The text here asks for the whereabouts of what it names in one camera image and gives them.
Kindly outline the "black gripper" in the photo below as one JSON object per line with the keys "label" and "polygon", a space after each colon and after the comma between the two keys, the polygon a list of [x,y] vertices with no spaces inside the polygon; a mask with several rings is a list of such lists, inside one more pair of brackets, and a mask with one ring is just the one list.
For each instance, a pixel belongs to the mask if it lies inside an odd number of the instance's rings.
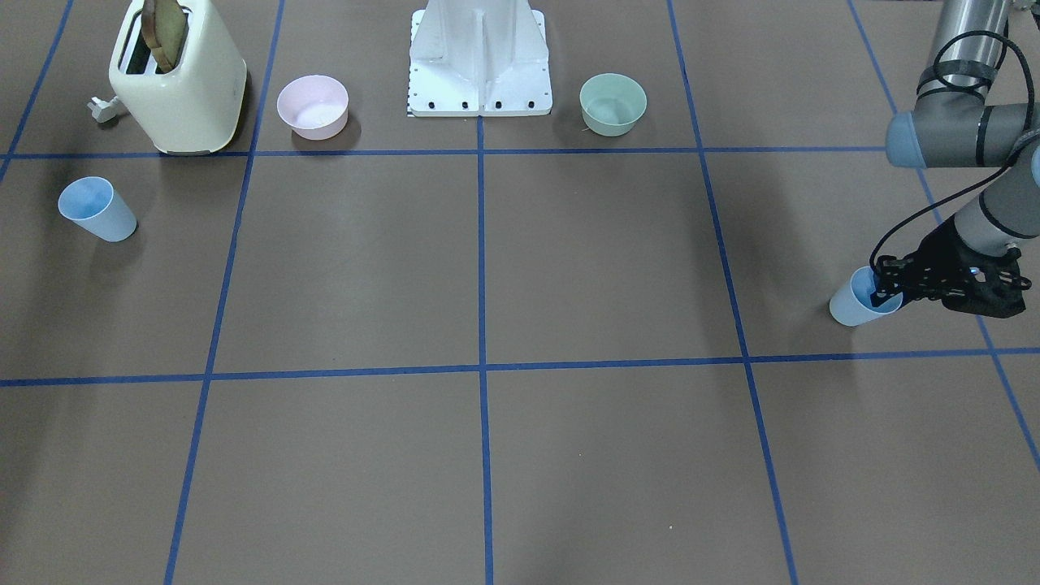
{"label": "black gripper", "polygon": [[896,311],[902,292],[904,305],[926,299],[962,314],[1017,316],[1026,310],[1024,292],[1032,288],[1019,259],[1017,245],[1002,245],[996,256],[970,248],[950,218],[902,259],[881,256],[872,261],[869,307]]}

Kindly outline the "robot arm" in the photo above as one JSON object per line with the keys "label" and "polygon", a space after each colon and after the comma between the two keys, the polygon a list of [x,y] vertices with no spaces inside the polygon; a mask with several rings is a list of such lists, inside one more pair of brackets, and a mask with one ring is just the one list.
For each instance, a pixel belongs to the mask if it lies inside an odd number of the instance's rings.
{"label": "robot arm", "polygon": [[947,1],[912,110],[889,123],[889,163],[980,167],[969,202],[903,257],[869,259],[868,305],[939,301],[947,310],[1007,319],[1025,310],[1032,283],[1021,246],[1039,233],[1038,86],[1010,40],[1008,1]]}

